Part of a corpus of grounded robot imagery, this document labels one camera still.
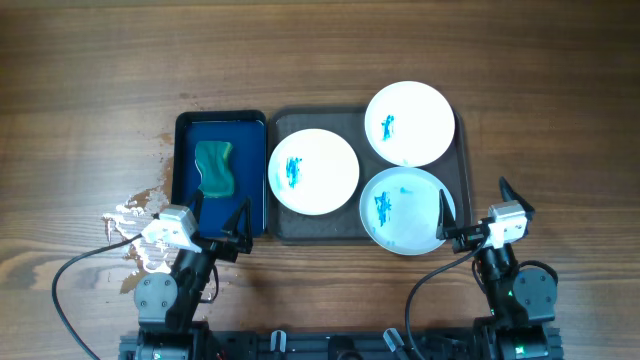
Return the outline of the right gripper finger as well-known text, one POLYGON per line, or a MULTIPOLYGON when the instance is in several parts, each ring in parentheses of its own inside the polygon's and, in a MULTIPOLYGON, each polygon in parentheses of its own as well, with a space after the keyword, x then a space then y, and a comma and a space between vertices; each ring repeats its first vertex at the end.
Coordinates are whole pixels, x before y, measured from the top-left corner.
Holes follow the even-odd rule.
POLYGON ((526 216, 535 215, 535 208, 511 187, 505 177, 499 178, 499 189, 504 202, 517 201, 523 207, 526 216))
POLYGON ((436 227, 436 238, 448 240, 454 237, 456 222, 443 189, 439 190, 439 215, 436 227))

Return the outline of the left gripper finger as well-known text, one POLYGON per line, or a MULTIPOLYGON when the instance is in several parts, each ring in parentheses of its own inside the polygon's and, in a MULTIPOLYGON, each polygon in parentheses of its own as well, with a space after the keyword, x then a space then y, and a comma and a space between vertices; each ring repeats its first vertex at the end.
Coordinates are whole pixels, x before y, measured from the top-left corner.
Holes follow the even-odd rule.
POLYGON ((200 217, 202 206, 204 202, 204 194, 200 189, 197 189, 183 205, 186 208, 186 218, 189 226, 193 231, 200 229, 200 217))
POLYGON ((251 205, 251 198, 246 197, 222 227, 227 242, 239 253, 244 254, 250 254, 253 248, 251 205))

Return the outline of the green scrubbing sponge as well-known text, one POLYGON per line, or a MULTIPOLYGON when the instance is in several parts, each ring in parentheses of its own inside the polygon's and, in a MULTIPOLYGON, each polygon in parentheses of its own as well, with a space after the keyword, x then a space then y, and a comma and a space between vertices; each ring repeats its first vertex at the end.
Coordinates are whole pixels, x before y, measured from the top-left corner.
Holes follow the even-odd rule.
POLYGON ((229 157, 233 150, 230 142, 201 141, 195 147, 195 164, 201 175, 198 189, 206 198, 231 197, 235 180, 229 157))

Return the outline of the white plate blue stain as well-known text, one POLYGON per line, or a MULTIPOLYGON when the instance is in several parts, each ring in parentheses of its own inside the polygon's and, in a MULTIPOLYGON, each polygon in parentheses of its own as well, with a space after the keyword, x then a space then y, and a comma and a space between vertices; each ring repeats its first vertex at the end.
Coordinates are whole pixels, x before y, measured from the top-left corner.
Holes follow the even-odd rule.
POLYGON ((286 136, 273 150, 267 178, 286 208, 302 215, 324 215, 354 194, 360 167, 351 145, 324 129, 304 129, 286 136))

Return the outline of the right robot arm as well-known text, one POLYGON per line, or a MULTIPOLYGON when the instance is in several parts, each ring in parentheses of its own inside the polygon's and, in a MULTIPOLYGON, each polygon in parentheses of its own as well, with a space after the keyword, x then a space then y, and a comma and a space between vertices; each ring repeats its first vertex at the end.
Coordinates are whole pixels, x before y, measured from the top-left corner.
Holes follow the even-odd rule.
POLYGON ((512 244, 528 235, 535 209, 505 178, 499 179, 503 201, 489 207, 478 224, 458 227, 443 191, 439 192, 436 237, 452 242, 455 253, 473 258, 472 272, 481 285, 491 315, 474 320, 468 344, 470 359, 561 359, 555 320, 559 277, 549 265, 518 261, 512 244))

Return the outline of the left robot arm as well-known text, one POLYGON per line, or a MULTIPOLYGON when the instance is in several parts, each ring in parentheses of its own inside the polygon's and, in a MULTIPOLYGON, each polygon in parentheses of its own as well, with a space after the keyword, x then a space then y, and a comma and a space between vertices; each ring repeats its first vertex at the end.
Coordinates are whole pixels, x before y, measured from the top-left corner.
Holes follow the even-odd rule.
POLYGON ((203 297, 206 285, 219 281, 216 262, 234 263, 239 254, 253 248, 251 199, 246 198, 224 223, 224 240, 200 234, 202 191, 184 205, 171 205, 154 216, 142 231, 152 242, 178 249, 168 273, 152 273, 134 290, 139 330, 131 340, 123 338, 121 359, 224 359, 226 354, 209 325, 193 319, 197 307, 217 296, 203 297))

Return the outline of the black tray with blue water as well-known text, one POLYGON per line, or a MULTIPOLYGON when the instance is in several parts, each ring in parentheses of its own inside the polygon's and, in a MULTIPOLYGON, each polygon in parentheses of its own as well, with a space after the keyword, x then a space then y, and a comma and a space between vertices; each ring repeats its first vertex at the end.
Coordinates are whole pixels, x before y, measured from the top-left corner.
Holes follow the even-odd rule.
POLYGON ((199 228, 206 237, 221 237, 221 229, 232 213, 251 200, 252 235, 261 236, 266 228, 266 118, 258 110, 185 112, 175 123, 172 204, 183 204, 201 183, 196 167, 196 145, 221 141, 232 145, 229 166, 235 180, 234 194, 206 199, 199 228))

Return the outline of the dark brown serving tray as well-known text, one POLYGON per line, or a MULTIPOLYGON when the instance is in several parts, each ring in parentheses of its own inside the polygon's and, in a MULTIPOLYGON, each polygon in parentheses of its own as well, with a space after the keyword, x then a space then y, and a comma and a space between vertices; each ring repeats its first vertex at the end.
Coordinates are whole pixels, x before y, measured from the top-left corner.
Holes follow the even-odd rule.
MULTIPOLYGON (((300 106, 279 110, 269 120, 268 151, 272 153, 288 135, 307 128, 331 131, 354 149, 360 166, 360 178, 354 195, 335 211, 324 215, 302 215, 282 205, 269 195, 267 230, 288 245, 358 245, 371 241, 359 215, 359 199, 366 183, 379 172, 390 168, 369 144, 364 130, 363 106, 300 106)), ((464 122, 454 114, 455 134, 452 144, 435 162, 423 169, 436 176, 449 190, 459 227, 472 224, 472 201, 467 165, 464 122)))

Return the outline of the white plate bottom right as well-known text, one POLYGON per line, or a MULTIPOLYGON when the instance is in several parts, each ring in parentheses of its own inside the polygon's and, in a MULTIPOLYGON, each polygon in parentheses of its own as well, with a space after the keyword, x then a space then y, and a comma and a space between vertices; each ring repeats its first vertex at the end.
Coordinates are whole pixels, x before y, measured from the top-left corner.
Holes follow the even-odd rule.
POLYGON ((396 254, 414 256, 437 249, 444 243, 436 237, 440 193, 454 209, 449 190, 425 170, 392 167, 378 173, 360 197, 365 231, 382 248, 396 254))

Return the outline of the white plate top right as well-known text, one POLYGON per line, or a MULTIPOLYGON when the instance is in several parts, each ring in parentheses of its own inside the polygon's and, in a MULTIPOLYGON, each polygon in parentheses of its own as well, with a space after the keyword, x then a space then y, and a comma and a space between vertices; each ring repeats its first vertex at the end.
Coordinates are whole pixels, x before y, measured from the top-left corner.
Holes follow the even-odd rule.
POLYGON ((446 98, 416 81, 390 84, 369 102, 364 130, 373 150, 398 166, 421 167, 439 159, 453 141, 456 125, 446 98))

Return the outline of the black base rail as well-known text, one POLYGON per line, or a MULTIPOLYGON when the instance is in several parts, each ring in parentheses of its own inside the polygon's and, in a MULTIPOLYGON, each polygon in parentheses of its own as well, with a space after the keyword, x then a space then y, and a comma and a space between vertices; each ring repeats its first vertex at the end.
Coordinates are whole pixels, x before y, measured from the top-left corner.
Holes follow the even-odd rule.
MULTIPOLYGON (((491 340, 470 328, 428 329, 414 337, 426 359, 551 359, 564 358, 557 328, 491 340)), ((251 331, 211 332, 143 338, 123 336, 120 359, 415 359, 408 337, 392 328, 384 332, 270 334, 251 331)))

